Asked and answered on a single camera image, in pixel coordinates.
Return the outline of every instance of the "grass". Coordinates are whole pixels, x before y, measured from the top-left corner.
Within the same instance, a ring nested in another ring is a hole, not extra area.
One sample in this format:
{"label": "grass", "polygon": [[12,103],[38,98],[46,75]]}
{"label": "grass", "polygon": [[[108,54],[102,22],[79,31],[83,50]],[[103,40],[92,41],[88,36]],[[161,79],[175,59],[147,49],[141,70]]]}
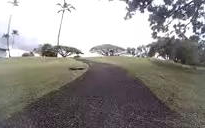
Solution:
{"label": "grass", "polygon": [[71,71],[70,67],[88,66],[73,59],[62,58],[0,59],[0,115],[11,116],[86,71]]}
{"label": "grass", "polygon": [[132,57],[88,58],[115,64],[141,79],[172,110],[185,117],[184,127],[205,128],[205,68]]}

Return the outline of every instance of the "overcast sky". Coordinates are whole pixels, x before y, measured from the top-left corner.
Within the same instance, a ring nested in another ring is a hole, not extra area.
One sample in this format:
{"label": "overcast sky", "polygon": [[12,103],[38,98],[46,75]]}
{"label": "overcast sky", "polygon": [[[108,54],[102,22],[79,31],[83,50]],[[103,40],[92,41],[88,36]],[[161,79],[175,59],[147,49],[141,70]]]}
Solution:
{"label": "overcast sky", "polygon": [[[61,19],[57,14],[58,2],[63,0],[19,0],[13,10],[11,29],[19,30],[17,44],[21,49],[32,50],[37,44],[55,45]],[[137,47],[151,43],[148,15],[138,13],[125,21],[125,3],[108,0],[67,0],[76,11],[66,12],[60,42],[88,54],[89,49],[99,44],[114,44],[121,47]],[[0,42],[7,31],[12,6],[8,0],[0,0]]]}

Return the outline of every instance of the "tree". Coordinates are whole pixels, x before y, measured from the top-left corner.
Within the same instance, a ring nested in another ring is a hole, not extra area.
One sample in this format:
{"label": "tree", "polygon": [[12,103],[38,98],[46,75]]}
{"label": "tree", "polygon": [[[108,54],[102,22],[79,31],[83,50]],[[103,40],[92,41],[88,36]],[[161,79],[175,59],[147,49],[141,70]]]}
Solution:
{"label": "tree", "polygon": [[[9,34],[5,34],[5,33],[4,33],[4,34],[2,35],[2,38],[8,40],[8,39],[9,39]],[[8,50],[9,57],[10,57],[10,48],[9,48],[9,43],[8,43],[8,42],[7,42],[7,50]]]}
{"label": "tree", "polygon": [[141,57],[141,58],[147,57],[148,56],[148,47],[145,45],[138,46],[137,50],[136,50],[136,56]]}
{"label": "tree", "polygon": [[98,45],[90,49],[90,52],[98,53],[103,56],[118,56],[124,51],[124,48],[111,44]]}
{"label": "tree", "polygon": [[179,40],[174,38],[160,38],[150,46],[149,56],[156,54],[164,59],[173,60],[182,64],[198,65],[199,45],[192,40]]}
{"label": "tree", "polygon": [[130,47],[128,47],[128,48],[126,49],[126,52],[127,52],[127,54],[130,54],[130,55],[132,55],[133,57],[136,55],[136,49],[135,49],[135,48],[130,48]]}
{"label": "tree", "polygon": [[42,44],[39,44],[37,48],[34,48],[33,52],[42,56]]}
{"label": "tree", "polygon": [[23,53],[22,57],[33,57],[34,53],[33,52],[29,52],[29,53]]}
{"label": "tree", "polygon": [[[14,8],[14,7],[18,6],[19,1],[18,1],[18,0],[13,0],[13,1],[9,1],[9,3],[12,4],[12,6],[13,6],[13,8]],[[7,35],[10,34],[10,26],[11,26],[12,16],[13,16],[13,14],[11,13],[11,14],[10,14],[10,17],[9,17]],[[9,49],[9,38],[10,38],[10,36],[8,36],[8,37],[6,38],[6,42],[7,42],[7,48],[8,48],[8,52],[9,52],[9,57],[11,57],[11,56],[10,56],[10,49]]]}
{"label": "tree", "polygon": [[[128,4],[125,19],[131,18],[137,10],[150,13],[152,37],[177,35],[180,39],[205,42],[205,0],[125,0]],[[193,34],[186,36],[187,31]]]}
{"label": "tree", "polygon": [[18,30],[12,30],[12,35],[13,35],[13,42],[12,42],[12,48],[13,48],[15,43],[15,37],[19,35]]}
{"label": "tree", "polygon": [[40,50],[43,57],[57,57],[57,52],[51,44],[44,44]]}
{"label": "tree", "polygon": [[58,31],[58,42],[57,42],[57,46],[59,46],[60,33],[61,33],[62,21],[63,21],[64,13],[65,13],[65,11],[69,11],[71,13],[71,9],[73,9],[73,10],[76,10],[76,9],[71,4],[66,3],[65,0],[64,0],[63,4],[58,3],[57,5],[61,7],[60,10],[58,11],[58,13],[62,12],[62,18],[61,18],[61,23],[60,23],[59,31]]}
{"label": "tree", "polygon": [[66,58],[66,57],[68,57],[68,56],[71,56],[71,55],[73,55],[73,54],[76,54],[76,55],[78,55],[78,56],[79,56],[79,54],[83,54],[79,49],[74,48],[74,47],[61,46],[61,45],[59,45],[59,46],[55,46],[54,48],[55,48],[56,51],[58,51],[58,53],[59,53],[62,57],[64,57],[64,58]]}

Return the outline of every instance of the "paved path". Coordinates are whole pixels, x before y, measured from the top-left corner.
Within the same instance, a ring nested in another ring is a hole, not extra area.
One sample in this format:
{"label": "paved path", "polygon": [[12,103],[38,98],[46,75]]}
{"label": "paved path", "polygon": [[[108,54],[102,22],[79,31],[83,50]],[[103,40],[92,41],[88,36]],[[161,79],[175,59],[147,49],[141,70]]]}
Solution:
{"label": "paved path", "polygon": [[173,112],[139,80],[91,63],[76,81],[27,106],[9,128],[172,128]]}

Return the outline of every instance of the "bush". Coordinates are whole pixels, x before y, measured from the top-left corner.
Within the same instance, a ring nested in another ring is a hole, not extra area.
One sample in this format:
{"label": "bush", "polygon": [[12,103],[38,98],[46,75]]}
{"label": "bush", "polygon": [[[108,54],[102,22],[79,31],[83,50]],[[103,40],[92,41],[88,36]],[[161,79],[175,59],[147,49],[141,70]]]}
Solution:
{"label": "bush", "polygon": [[33,53],[33,52],[23,53],[23,55],[22,55],[22,57],[31,57],[31,56],[34,56],[34,53]]}

